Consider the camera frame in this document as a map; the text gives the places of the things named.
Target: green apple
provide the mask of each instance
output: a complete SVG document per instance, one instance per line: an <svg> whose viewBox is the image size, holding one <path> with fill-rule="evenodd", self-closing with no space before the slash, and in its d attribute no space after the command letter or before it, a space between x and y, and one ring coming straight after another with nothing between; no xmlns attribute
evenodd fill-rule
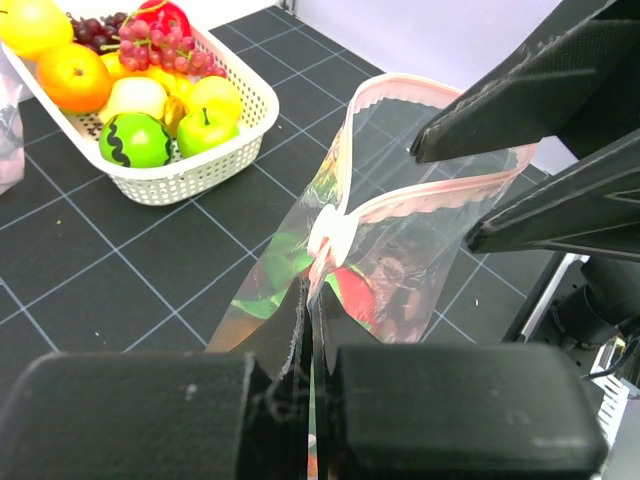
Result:
<svg viewBox="0 0 640 480"><path fill-rule="evenodd" d="M203 107L180 121L176 139L182 158L188 158L217 147L237 137L238 133L235 122Z"/></svg>

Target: pear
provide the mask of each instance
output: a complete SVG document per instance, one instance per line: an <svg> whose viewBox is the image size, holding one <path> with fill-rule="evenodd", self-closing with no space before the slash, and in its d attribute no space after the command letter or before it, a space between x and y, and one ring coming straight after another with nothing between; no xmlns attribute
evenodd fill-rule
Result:
<svg viewBox="0 0 640 480"><path fill-rule="evenodd" d="M162 120L166 101L167 92L155 80L145 77L121 78L113 84L111 96L98 117L102 123L107 123L119 113L137 112Z"/></svg>
<svg viewBox="0 0 640 480"><path fill-rule="evenodd" d="M1 0L0 17L0 38L28 60L73 41L71 21L53 0Z"/></svg>

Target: red fruit in bag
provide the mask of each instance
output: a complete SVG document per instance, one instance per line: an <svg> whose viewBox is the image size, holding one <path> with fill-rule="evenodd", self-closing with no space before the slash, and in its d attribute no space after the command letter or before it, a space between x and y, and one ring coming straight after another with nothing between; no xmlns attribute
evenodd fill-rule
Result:
<svg viewBox="0 0 640 480"><path fill-rule="evenodd" d="M159 24L162 27L160 30L165 35L170 33L173 27L178 27L183 37L191 36L191 25L187 15L175 3L165 3L164 0L148 0L138 7L138 11L141 10L141 13L136 14L136 19L144 20L149 25L157 22L156 26Z"/></svg>
<svg viewBox="0 0 640 480"><path fill-rule="evenodd" d="M355 320L367 324L371 333L375 334L378 331L376 299L367 281L348 267L338 268L333 273L338 281L345 312Z"/></svg>

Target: toy watermelon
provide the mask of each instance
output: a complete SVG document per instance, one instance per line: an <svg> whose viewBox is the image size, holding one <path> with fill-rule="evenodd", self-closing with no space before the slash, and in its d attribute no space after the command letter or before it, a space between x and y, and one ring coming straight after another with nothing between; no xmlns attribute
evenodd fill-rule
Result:
<svg viewBox="0 0 640 480"><path fill-rule="evenodd" d="M121 113L100 133L105 160L131 168L153 168L171 161L171 137L162 123L146 113Z"/></svg>

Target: transparent plastic sheet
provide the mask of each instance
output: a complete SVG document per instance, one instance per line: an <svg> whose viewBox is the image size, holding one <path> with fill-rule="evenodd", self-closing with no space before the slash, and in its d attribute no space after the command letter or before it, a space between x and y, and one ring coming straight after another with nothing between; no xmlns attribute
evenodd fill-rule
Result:
<svg viewBox="0 0 640 480"><path fill-rule="evenodd" d="M419 340L462 235L534 153L525 146L417 164L408 153L416 133L458 94L397 74L360 86L318 173L244 280L210 351L231 350L269 319L296 276L310 279L310 304L323 282L331 285L347 313L382 342Z"/></svg>
<svg viewBox="0 0 640 480"><path fill-rule="evenodd" d="M0 195L24 176L24 141L18 110L22 85L0 72Z"/></svg>

